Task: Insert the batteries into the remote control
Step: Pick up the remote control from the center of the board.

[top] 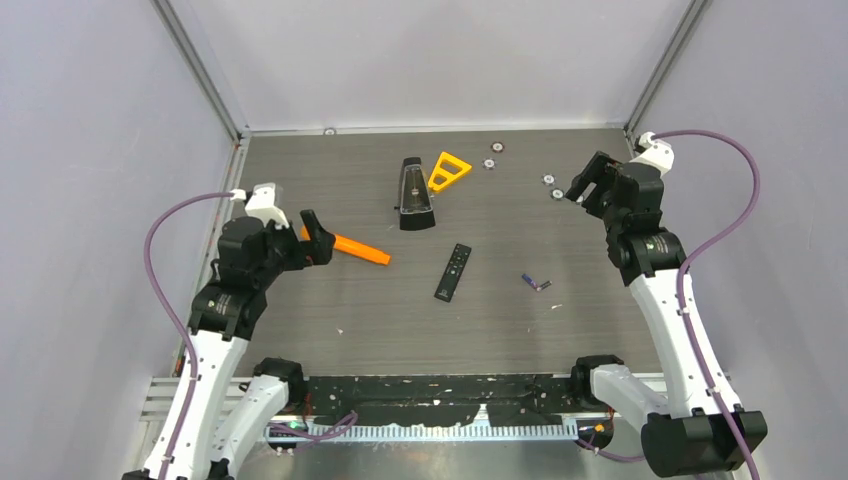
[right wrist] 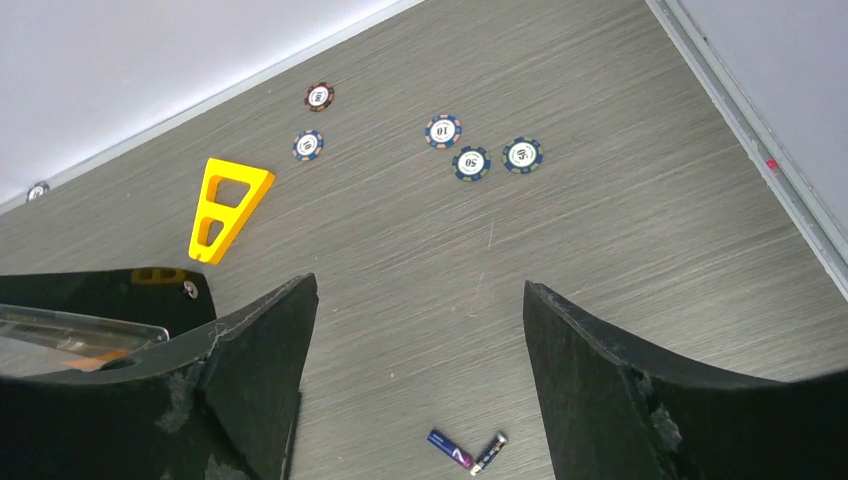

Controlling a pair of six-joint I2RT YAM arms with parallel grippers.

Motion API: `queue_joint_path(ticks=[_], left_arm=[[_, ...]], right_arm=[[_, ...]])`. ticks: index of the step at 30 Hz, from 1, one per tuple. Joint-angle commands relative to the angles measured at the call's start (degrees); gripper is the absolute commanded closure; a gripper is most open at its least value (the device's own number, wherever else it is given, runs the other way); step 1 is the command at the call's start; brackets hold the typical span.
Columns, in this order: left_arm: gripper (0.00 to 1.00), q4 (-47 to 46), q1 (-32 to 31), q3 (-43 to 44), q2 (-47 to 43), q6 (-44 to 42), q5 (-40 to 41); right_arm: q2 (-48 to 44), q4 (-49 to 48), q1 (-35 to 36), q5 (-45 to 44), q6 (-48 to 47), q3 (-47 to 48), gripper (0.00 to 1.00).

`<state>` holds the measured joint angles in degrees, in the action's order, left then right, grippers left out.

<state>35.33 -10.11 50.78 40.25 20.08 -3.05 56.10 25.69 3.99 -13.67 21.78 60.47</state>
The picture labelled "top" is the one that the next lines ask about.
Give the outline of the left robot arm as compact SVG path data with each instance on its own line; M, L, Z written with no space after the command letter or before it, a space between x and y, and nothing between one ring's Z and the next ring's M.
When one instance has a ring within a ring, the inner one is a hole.
M230 412L224 400L267 307L266 292L284 272L323 266L335 237L312 210L300 213L308 237L272 220L228 221L217 242L213 276L195 296L182 331L188 358L153 450L126 479L234 479L279 412L298 412L307 398L300 363L266 358Z

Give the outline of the purple battery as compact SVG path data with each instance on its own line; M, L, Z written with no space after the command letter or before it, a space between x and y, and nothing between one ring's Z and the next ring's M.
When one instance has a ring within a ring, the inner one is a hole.
M525 281L525 283L527 283L531 288L533 288L534 290L537 289L536 282L529 275L523 273L521 277Z

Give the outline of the black remote control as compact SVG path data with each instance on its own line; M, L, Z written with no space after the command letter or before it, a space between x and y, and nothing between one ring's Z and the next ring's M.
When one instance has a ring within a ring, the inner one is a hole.
M436 287L434 293L436 299L444 302L452 300L471 251L472 249L467 245L460 243L455 245Z

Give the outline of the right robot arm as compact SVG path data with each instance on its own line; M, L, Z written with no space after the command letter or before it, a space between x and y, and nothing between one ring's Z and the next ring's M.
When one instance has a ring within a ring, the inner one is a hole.
M656 166L598 151L564 194L602 220L608 257L647 322L666 385L660 394L618 356L590 355L572 367L571 397L626 420L661 478L735 471L767 436L767 422L744 407L712 351L684 247L661 224L663 193Z

